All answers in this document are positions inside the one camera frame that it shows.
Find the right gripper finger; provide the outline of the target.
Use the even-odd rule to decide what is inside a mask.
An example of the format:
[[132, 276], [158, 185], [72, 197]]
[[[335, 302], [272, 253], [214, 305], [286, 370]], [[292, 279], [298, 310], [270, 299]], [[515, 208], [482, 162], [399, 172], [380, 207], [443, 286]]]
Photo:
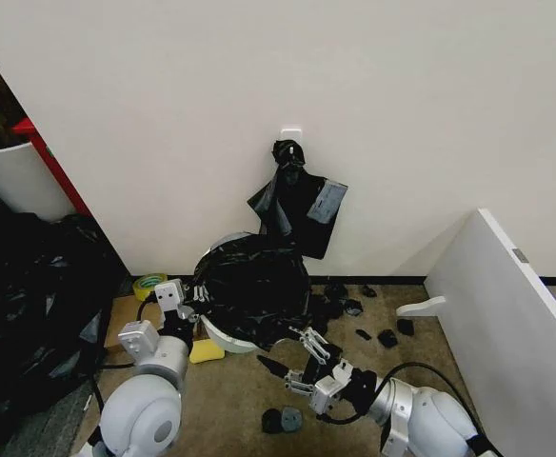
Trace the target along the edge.
[[315, 329], [288, 327], [288, 330], [298, 336], [299, 342], [318, 363], [326, 363], [330, 359], [328, 341]]
[[314, 385], [303, 381], [303, 372], [289, 369], [284, 364], [274, 361], [264, 355], [257, 355], [257, 360], [275, 377], [284, 383], [287, 390], [303, 396], [311, 396]]

